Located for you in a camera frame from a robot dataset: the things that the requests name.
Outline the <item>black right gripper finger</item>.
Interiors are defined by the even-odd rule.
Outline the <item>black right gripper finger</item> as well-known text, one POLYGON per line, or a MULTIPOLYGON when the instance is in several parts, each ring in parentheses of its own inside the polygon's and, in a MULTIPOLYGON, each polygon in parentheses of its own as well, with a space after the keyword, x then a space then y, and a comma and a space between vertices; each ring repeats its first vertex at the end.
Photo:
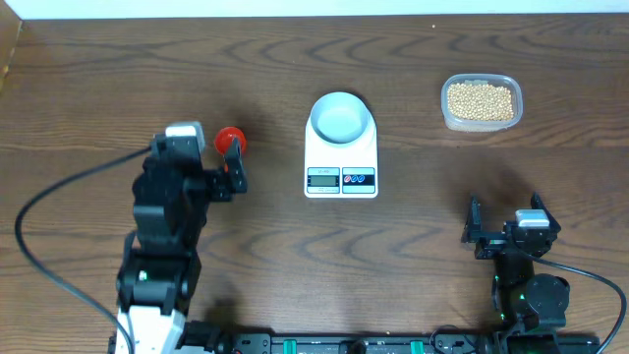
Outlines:
POLYGON ((560 230, 560 225, 559 223, 556 221, 556 219, 553 217, 553 215, 550 213, 550 211, 546 208, 546 206, 544 205, 541 196, 537 193, 537 192, 533 192, 532 196, 531 196, 531 200, 530 200, 530 204, 532 209, 540 209, 542 210, 548 221, 549 221, 549 228, 552 231, 559 231, 560 230))
POLYGON ((461 241, 463 243, 477 243, 480 239, 481 233, 481 205, 476 197, 471 196, 461 241))

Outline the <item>red plastic scoop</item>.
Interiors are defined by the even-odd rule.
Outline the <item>red plastic scoop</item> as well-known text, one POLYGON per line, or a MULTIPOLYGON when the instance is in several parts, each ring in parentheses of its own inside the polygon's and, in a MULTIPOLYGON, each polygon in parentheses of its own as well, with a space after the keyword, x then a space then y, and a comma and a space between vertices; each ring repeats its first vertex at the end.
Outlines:
POLYGON ((247 140, 243 131, 237 127, 222 128, 215 136, 213 143, 215 149, 221 155, 225 155, 235 141, 239 143, 240 155, 243 155, 247 149, 247 140))

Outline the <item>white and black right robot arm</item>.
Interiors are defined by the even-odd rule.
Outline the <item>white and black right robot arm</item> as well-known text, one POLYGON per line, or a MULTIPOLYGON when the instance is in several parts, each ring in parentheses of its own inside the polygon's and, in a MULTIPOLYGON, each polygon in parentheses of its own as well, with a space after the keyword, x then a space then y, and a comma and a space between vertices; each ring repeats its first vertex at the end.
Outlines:
POLYGON ((501 231, 485 231, 481 204, 471 198, 462 241, 476 246, 478 260, 494 264, 492 300, 501 328, 482 339, 482 353, 559 353, 556 331, 566 326, 570 286, 562 277, 535 272, 534 262, 547 253, 561 227, 539 195, 518 209, 501 231))

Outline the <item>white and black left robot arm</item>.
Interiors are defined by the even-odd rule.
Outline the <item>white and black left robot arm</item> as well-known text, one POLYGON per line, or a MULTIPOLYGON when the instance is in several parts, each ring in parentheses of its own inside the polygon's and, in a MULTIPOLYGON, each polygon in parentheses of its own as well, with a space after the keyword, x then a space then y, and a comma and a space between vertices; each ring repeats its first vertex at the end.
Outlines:
POLYGON ((224 164, 206 169, 197 133, 153 138, 143 172, 134 181, 137 225, 125 241, 117 276, 121 324, 111 353, 172 353, 182 347, 190 303, 200 277, 197 251, 210 204, 248 189, 242 134, 227 136, 224 164))

